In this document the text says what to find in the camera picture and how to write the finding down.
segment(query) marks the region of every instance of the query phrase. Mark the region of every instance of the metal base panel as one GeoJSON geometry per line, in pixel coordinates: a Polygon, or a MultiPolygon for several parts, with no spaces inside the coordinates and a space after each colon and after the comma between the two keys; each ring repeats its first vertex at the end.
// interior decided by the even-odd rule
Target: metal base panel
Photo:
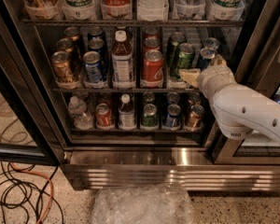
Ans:
{"type": "Polygon", "coordinates": [[[187,190],[280,191],[280,165],[217,165],[185,148],[73,152],[68,160],[61,168],[74,189],[176,183],[187,190]]]}

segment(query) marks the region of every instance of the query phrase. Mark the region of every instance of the floor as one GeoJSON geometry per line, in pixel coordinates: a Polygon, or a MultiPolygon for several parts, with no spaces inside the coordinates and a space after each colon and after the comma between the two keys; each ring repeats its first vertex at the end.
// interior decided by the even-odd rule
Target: floor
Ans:
{"type": "MultiPolygon", "coordinates": [[[[4,99],[0,96],[0,104],[3,102],[4,99]]],[[[23,134],[25,130],[18,121],[5,132],[8,124],[15,120],[16,117],[7,105],[0,106],[0,133],[4,132],[4,138],[20,144],[34,145],[34,143],[29,142],[31,137],[28,134],[23,134]],[[14,136],[18,132],[21,132],[20,136],[14,136]]],[[[28,167],[27,164],[16,165],[22,169],[28,167]]],[[[7,162],[0,162],[0,174],[3,173],[3,169],[6,172],[8,166],[7,162]]],[[[37,165],[32,172],[50,176],[54,173],[54,170],[55,167],[37,165]]],[[[0,202],[9,203],[9,208],[2,207],[2,204],[0,204],[0,224],[36,223],[33,206],[36,206],[39,192],[35,190],[35,187],[31,191],[31,203],[23,202],[22,205],[14,208],[14,205],[21,203],[24,198],[22,194],[23,186],[15,184],[23,184],[23,182],[29,194],[29,187],[35,185],[35,187],[42,189],[46,184],[46,179],[37,175],[17,173],[15,171],[11,171],[10,174],[7,173],[7,177],[0,175],[0,202]]],[[[91,223],[91,211],[95,203],[96,190],[74,191],[60,169],[57,169],[52,178],[52,183],[53,197],[60,205],[60,208],[56,202],[53,202],[43,223],[91,223]]],[[[45,191],[49,192],[50,188],[46,187],[45,191]]],[[[44,207],[48,201],[49,198],[45,195],[43,198],[44,207]]],[[[280,221],[280,193],[195,191],[189,192],[189,205],[192,223],[273,224],[280,221]]]]}

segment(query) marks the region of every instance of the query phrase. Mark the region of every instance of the refrigerator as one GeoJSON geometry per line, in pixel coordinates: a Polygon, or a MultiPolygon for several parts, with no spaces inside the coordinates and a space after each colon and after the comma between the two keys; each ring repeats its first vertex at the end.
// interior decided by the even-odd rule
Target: refrigerator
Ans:
{"type": "Polygon", "coordinates": [[[128,20],[42,21],[22,12],[24,0],[0,0],[0,92],[36,143],[32,147],[0,143],[0,161],[59,165],[76,190],[177,183],[187,190],[280,191],[280,145],[257,131],[244,141],[225,137],[202,95],[201,129],[164,130],[161,116],[158,129],[140,128],[144,92],[152,91],[161,100],[168,92],[184,97],[197,89],[176,89],[168,86],[168,80],[161,88],[141,88],[137,75],[135,86],[128,90],[114,88],[112,82],[108,88],[67,90],[57,86],[50,61],[56,42],[70,26],[80,29],[85,44],[90,28],[102,27],[109,47],[116,26],[131,27],[136,67],[141,62],[138,50],[144,27],[160,29],[164,53],[174,31],[185,33],[195,52],[210,36],[220,42],[219,53],[238,83],[275,99],[280,88],[280,0],[243,1],[245,9],[237,21],[176,20],[171,7],[167,20],[139,20],[134,0],[128,20]],[[112,130],[75,128],[67,107],[77,92],[90,97],[112,93],[115,110],[119,95],[131,93],[138,107],[136,127],[120,129],[116,112],[112,130]]]}

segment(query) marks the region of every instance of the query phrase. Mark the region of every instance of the speckled floor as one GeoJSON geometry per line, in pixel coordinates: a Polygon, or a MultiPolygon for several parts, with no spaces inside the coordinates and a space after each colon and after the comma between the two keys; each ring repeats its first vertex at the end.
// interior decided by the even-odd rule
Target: speckled floor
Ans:
{"type": "MultiPolygon", "coordinates": [[[[36,166],[34,171],[51,175],[54,167],[36,166]]],[[[33,182],[41,189],[45,184],[43,178],[28,175],[14,174],[18,179],[33,182]]],[[[90,223],[91,210],[95,202],[96,190],[74,191],[67,182],[61,170],[53,177],[54,198],[63,210],[64,223],[90,223]]],[[[0,188],[0,198],[10,183],[0,188]]],[[[193,223],[279,223],[280,193],[234,193],[234,192],[189,192],[193,208],[193,223]]],[[[7,200],[17,203],[22,199],[19,189],[11,191],[7,200]]],[[[28,223],[35,223],[35,215],[27,203],[30,219],[28,223]]],[[[27,218],[22,209],[6,209],[6,223],[25,223],[27,218]]],[[[4,223],[0,207],[0,223],[4,223]]],[[[62,223],[61,212],[56,203],[52,205],[44,223],[62,223]]]]}

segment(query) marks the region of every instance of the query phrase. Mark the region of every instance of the clear plastic bag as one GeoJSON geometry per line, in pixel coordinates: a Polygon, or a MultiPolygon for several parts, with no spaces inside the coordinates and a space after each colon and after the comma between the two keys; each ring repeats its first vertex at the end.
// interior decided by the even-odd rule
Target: clear plastic bag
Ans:
{"type": "Polygon", "coordinates": [[[178,185],[102,189],[91,224],[190,224],[192,210],[187,191],[178,185]]]}

